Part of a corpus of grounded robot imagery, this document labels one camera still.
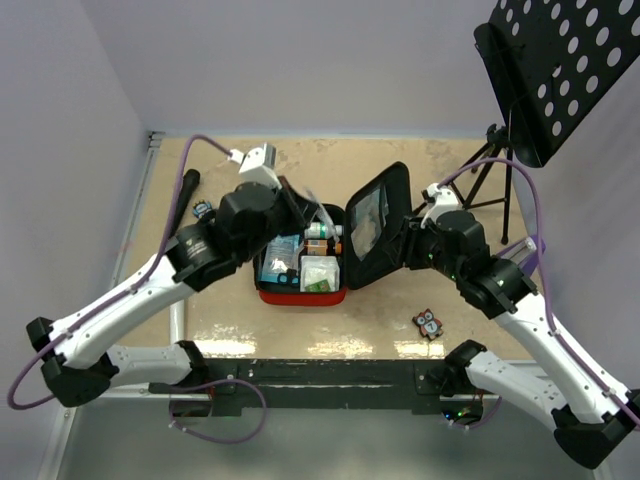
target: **beige table surface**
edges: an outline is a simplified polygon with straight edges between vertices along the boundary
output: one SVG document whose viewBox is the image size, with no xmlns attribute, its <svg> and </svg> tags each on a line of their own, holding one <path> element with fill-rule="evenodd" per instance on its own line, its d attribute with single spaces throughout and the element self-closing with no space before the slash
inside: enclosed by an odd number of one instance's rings
<svg viewBox="0 0 640 480">
<path fill-rule="evenodd" d="M 219 138 L 229 148 L 247 151 L 264 138 Z M 482 144 L 465 139 L 266 139 L 278 149 L 276 171 L 298 190 L 310 187 L 325 203 L 346 205 L 349 198 L 384 168 L 400 160 L 409 166 L 414 206 L 420 190 L 439 181 L 464 163 Z M 178 157 L 185 139 L 162 142 L 142 209 L 139 227 L 128 248 L 129 274 L 155 253 L 167 216 Z M 222 154 L 197 142 L 187 168 L 201 172 L 195 199 L 217 204 L 240 182 L 237 166 Z M 475 175 L 458 182 L 463 192 Z M 496 165 L 478 201 L 501 197 L 504 167 Z M 483 207 L 474 214 L 485 227 L 492 251 L 499 243 L 502 205 Z M 187 213 L 183 225 L 195 218 Z M 526 235 L 515 195 L 510 239 Z M 484 343 L 505 359 L 528 359 L 527 352 L 493 322 L 468 306 L 452 282 L 434 271 L 403 269 L 358 291 L 350 291 L 335 307 L 277 307 L 263 303 L 254 288 L 252 268 L 216 282 L 192 296 L 186 307 L 186 337 L 195 340 L 205 356 L 259 358 L 442 358 L 466 339 Z M 443 322 L 444 335 L 429 343 L 411 318 L 431 308 Z M 161 346 L 169 342 L 168 309 L 125 336 L 129 346 Z"/>
</svg>

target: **white wall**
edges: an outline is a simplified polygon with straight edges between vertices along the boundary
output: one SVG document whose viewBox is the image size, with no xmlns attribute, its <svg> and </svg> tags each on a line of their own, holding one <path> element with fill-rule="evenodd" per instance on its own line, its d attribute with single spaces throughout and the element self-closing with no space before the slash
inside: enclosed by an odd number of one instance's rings
<svg viewBox="0 0 640 480">
<path fill-rule="evenodd" d="M 640 388 L 640 61 L 542 169 L 546 265 L 554 312 L 591 354 Z M 516 179 L 530 231 L 533 205 Z M 638 477 L 640 434 L 611 456 L 616 478 Z"/>
<path fill-rule="evenodd" d="M 24 332 L 108 284 L 144 130 L 77 0 L 0 2 L 0 477 L 35 478 L 55 405 L 13 412 Z M 45 393 L 39 371 L 19 398 Z"/>
<path fill-rule="evenodd" d="M 145 125 L 481 135 L 496 0 L 81 0 Z"/>
</svg>

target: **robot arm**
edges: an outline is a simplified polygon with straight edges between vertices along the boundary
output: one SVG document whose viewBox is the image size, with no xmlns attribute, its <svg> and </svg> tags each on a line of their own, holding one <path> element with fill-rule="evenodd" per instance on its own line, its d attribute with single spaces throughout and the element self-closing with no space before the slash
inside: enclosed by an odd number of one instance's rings
<svg viewBox="0 0 640 480">
<path fill-rule="evenodd" d="M 489 254 L 482 226 L 460 209 L 451 190 L 434 184 L 425 196 L 431 206 L 407 266 L 434 268 L 455 281 L 467 303 L 513 336 L 550 378 L 523 373 L 467 341 L 445 359 L 448 383 L 502 396 L 552 429 L 571 458 L 595 468 L 636 426 L 629 412 L 640 414 L 640 390 L 630 390 L 602 368 L 555 316 L 550 329 L 544 297 L 513 262 Z M 607 392 L 585 365 L 597 372 Z"/>
<path fill-rule="evenodd" d="M 236 152 L 232 151 L 230 160 L 241 163 L 241 176 L 250 181 L 225 195 L 210 217 L 179 230 L 142 286 L 136 288 L 155 255 L 81 311 L 55 322 L 37 318 L 27 325 L 36 351 L 64 337 L 43 356 L 41 368 L 49 390 L 63 405 L 83 405 L 114 386 L 175 385 L 189 376 L 205 380 L 207 369 L 193 342 L 165 348 L 127 348 L 115 343 L 160 310 L 235 273 L 275 236 L 303 230 L 315 215 L 317 205 L 273 173 L 269 165 L 275 157 L 273 147 L 265 145 L 246 156 Z M 79 318 L 105 303 L 109 306 L 71 332 Z"/>
</svg>

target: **small toy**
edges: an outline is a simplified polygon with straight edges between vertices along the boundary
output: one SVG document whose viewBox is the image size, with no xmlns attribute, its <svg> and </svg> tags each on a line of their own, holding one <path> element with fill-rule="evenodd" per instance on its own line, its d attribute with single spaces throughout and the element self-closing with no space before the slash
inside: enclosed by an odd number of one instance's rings
<svg viewBox="0 0 640 480">
<path fill-rule="evenodd" d="M 192 211 L 195 217 L 200 220 L 206 213 L 213 211 L 213 206 L 211 202 L 200 200 L 193 205 Z"/>
<path fill-rule="evenodd" d="M 413 323 L 415 323 L 418 330 L 420 330 L 420 335 L 428 338 L 429 341 L 435 340 L 443 333 L 442 322 L 438 320 L 428 308 L 413 317 Z"/>
</svg>

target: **perforated metal sheet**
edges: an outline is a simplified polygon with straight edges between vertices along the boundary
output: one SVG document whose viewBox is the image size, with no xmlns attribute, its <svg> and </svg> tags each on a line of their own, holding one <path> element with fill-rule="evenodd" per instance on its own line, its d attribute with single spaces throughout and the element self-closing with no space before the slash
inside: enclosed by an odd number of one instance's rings
<svg viewBox="0 0 640 480">
<path fill-rule="evenodd" d="M 638 57 L 640 0 L 499 0 L 474 34 L 516 154 L 540 167 Z"/>
</svg>

